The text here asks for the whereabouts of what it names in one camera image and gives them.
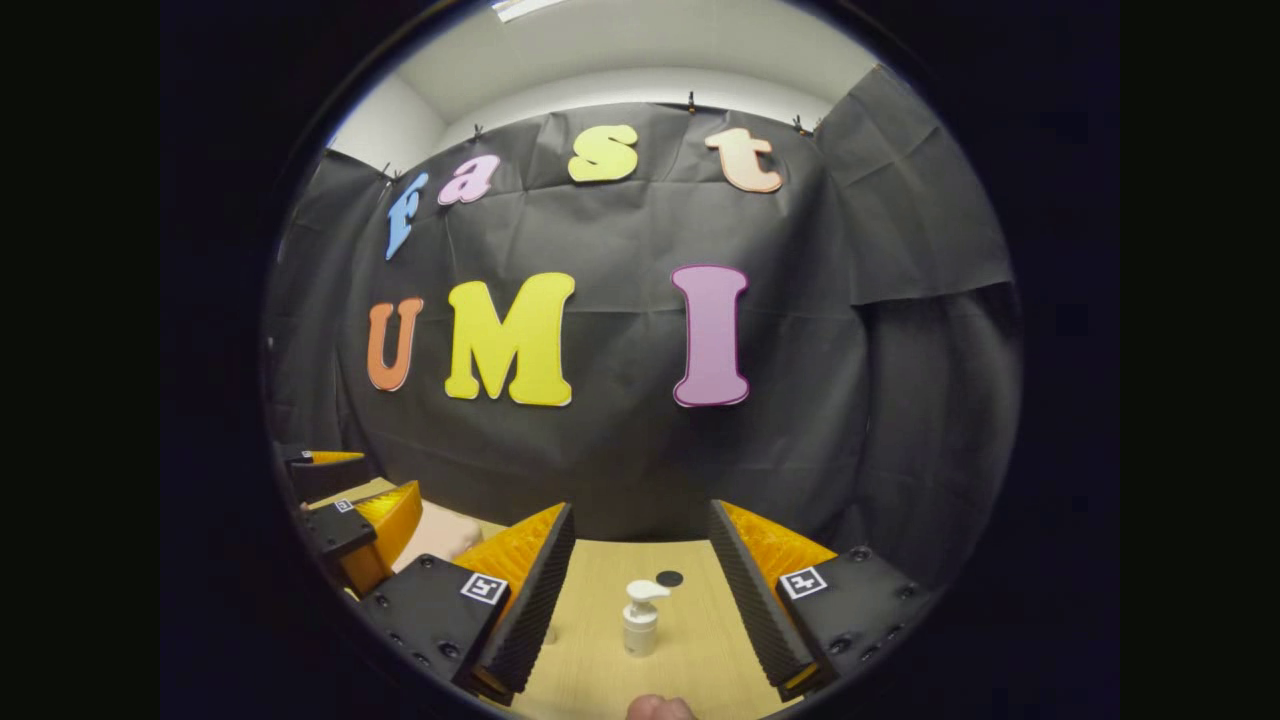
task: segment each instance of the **white wall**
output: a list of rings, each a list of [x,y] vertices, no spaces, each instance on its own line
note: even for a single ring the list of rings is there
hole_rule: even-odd
[[[435,110],[393,74],[356,105],[330,147],[379,170],[390,163],[392,176],[430,158],[443,131]]]
[[[854,83],[859,79],[861,77],[854,78]],[[540,85],[467,113],[439,136],[433,154],[475,135],[472,127],[475,124],[490,129],[554,110],[609,102],[684,104],[689,100],[690,90],[694,91],[694,101],[699,105],[742,110],[785,123],[800,115],[801,124],[810,129],[833,105],[781,85],[719,70],[695,68],[611,70]]]

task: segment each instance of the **pink object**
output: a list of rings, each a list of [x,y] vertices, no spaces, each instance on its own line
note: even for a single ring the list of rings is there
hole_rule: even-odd
[[[737,296],[746,275],[722,265],[685,265],[671,273],[685,293],[689,354],[676,402],[685,407],[735,405],[750,391],[737,372]]]
[[[413,530],[413,537],[404,546],[404,551],[392,562],[392,570],[399,573],[425,552],[442,560],[453,560],[483,539],[479,523],[424,500],[422,519],[417,521],[417,529]]]
[[[453,205],[458,200],[463,202],[480,200],[484,193],[489,192],[492,187],[489,178],[493,177],[493,172],[498,169],[500,161],[497,155],[481,155],[462,163],[457,170],[453,170],[453,179],[440,188],[436,201],[440,205]]]

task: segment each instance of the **black disc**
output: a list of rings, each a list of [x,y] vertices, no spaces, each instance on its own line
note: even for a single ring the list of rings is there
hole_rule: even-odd
[[[663,570],[662,573],[658,573],[658,584],[664,588],[673,588],[684,582],[685,577],[675,570]]]

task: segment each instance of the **foam letter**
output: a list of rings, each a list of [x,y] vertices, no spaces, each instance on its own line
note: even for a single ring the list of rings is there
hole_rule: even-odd
[[[404,384],[413,354],[413,320],[421,311],[421,297],[410,297],[401,302],[401,332],[396,340],[396,364],[390,368],[384,361],[383,347],[387,343],[387,320],[392,316],[392,304],[374,305],[369,311],[369,379],[378,389],[396,392]]]
[[[458,200],[463,202],[480,200],[489,192],[489,178],[498,169],[499,161],[497,155],[481,155],[462,163],[453,170],[453,179],[440,188],[436,201],[440,205],[453,205]]]
[[[561,320],[570,295],[573,278],[564,273],[534,275],[520,287],[507,319],[499,320],[489,286],[468,282],[453,288],[453,368],[444,380],[445,395],[465,400],[480,395],[471,375],[474,355],[485,392],[497,398],[518,355],[511,398],[521,405],[568,405],[573,393],[561,374],[559,354]]]
[[[721,169],[733,187],[748,192],[773,192],[782,187],[782,176],[760,170],[756,152],[772,152],[768,140],[753,140],[745,128],[718,132],[707,138],[707,147],[721,151]]]
[[[685,407],[735,405],[746,400],[746,378],[737,373],[737,296],[746,275],[721,265],[685,265],[671,273],[685,293],[689,355],[676,402]]]
[[[622,179],[636,169],[639,156],[628,145],[640,140],[631,126],[595,126],[573,141],[568,174],[576,182]]]
[[[392,202],[392,209],[387,213],[387,219],[392,222],[390,240],[387,243],[387,259],[390,260],[392,255],[399,250],[399,246],[404,243],[408,238],[408,220],[417,214],[417,191],[426,184],[426,173],[417,176],[404,188],[404,192],[399,196],[399,200]]]

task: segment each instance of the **yellow letter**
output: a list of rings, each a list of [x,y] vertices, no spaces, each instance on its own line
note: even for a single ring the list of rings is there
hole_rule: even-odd
[[[631,126],[595,126],[586,128],[573,141],[568,176],[577,182],[622,179],[636,169],[639,156],[627,147],[640,140]]]
[[[518,355],[511,398],[521,405],[568,405],[573,392],[561,374],[559,334],[570,295],[573,278],[564,273],[536,274],[520,287],[507,319],[499,320],[486,284],[468,282],[453,288],[453,370],[444,380],[444,393],[465,400],[480,395],[480,383],[471,375],[475,355],[485,392],[497,400],[511,361]]]

